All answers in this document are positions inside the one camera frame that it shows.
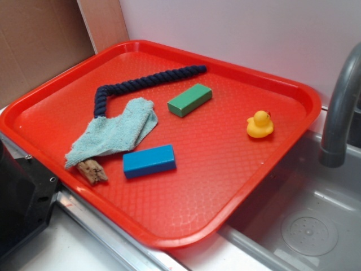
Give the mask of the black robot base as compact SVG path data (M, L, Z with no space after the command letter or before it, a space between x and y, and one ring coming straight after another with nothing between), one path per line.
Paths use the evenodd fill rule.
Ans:
M1 260L48 227L59 178L35 158L13 158L1 143Z

